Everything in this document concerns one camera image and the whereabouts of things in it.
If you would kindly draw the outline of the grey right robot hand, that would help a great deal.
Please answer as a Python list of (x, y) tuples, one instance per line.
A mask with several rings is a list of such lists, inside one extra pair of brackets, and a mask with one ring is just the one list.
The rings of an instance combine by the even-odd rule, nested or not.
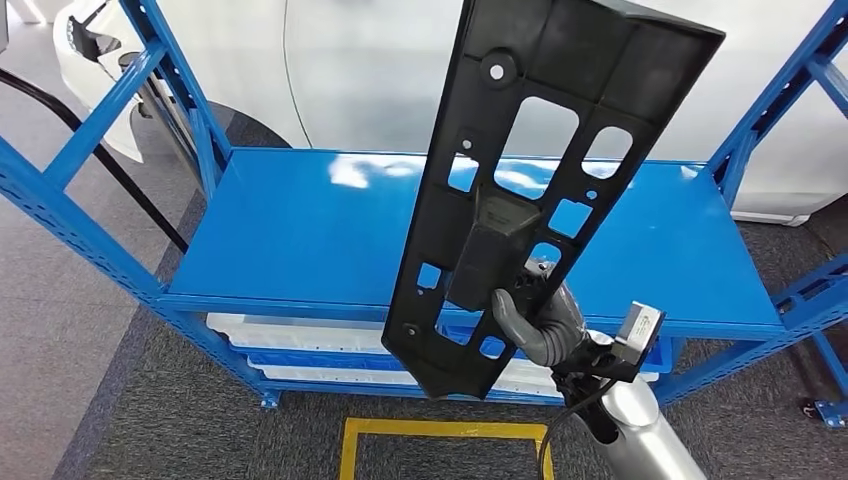
[(505, 289), (492, 293), (491, 311), (505, 335), (530, 361), (543, 367), (562, 363), (590, 339), (585, 319), (566, 283), (557, 287), (535, 324), (518, 311)]

